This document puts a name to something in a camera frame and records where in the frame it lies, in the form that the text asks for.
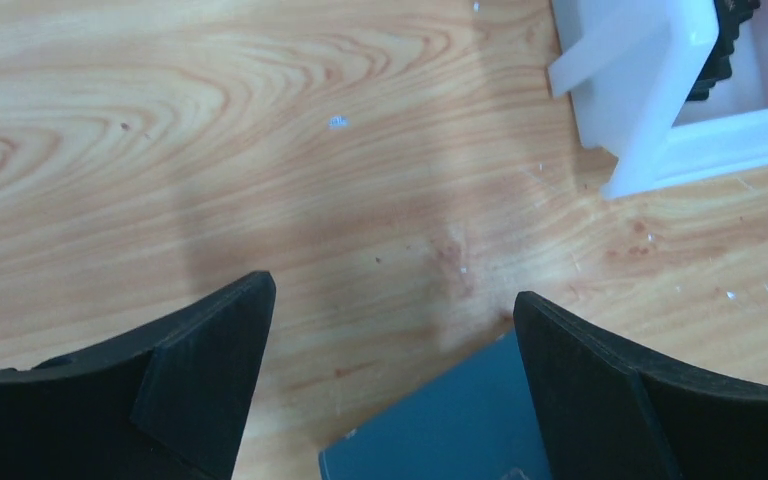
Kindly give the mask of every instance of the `white plastic bin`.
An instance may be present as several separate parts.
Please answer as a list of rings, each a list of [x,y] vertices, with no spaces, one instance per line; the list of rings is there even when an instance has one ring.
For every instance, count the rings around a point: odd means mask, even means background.
[[[768,165],[768,0],[741,25],[733,76],[685,103],[719,33],[712,0],[553,0],[582,145],[618,158],[606,198]]]

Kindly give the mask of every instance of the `blue speck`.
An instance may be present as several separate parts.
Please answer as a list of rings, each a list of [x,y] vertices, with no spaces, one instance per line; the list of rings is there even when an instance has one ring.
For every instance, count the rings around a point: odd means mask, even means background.
[[[346,128],[348,126],[349,126],[349,119],[342,115],[331,117],[331,121],[328,122],[328,128],[330,128],[331,130]]]

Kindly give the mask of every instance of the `wood grain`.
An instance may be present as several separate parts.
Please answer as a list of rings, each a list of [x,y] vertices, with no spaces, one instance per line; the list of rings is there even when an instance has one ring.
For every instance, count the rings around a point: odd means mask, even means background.
[[[548,0],[0,0],[0,367],[269,269],[240,479],[318,478],[520,290],[768,383],[768,169],[602,201],[557,52]]]

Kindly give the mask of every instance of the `dark blue book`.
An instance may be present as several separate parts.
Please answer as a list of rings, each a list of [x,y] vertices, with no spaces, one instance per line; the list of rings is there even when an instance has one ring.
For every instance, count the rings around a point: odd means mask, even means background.
[[[551,480],[509,333],[319,455],[323,480]]]

